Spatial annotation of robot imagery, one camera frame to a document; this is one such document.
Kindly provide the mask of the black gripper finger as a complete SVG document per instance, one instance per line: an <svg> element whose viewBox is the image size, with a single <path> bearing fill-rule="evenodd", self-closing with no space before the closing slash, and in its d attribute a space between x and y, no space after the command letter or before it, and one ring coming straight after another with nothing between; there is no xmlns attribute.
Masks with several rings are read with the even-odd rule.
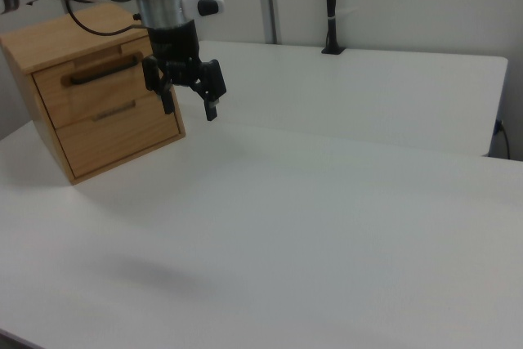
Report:
<svg viewBox="0 0 523 349"><path fill-rule="evenodd" d="M171 93L171 81L160 75L159 63L153 56L147 56L142 61L145 87L154 92L162 101L165 114L174 114L174 101Z"/></svg>
<svg viewBox="0 0 523 349"><path fill-rule="evenodd" d="M213 121L217 117L217 104L226 94L226 85L218 60L199 64L190 87L202 98L207 121Z"/></svg>

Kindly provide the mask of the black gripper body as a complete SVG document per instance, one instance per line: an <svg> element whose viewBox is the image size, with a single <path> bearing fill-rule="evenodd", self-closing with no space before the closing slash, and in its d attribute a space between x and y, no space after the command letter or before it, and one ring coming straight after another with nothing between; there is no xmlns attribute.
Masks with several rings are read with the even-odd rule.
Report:
<svg viewBox="0 0 523 349"><path fill-rule="evenodd" d="M199 40L195 22L172 29L148 29L152 54L159 63L160 75L177 86L190 87L199 59Z"/></svg>

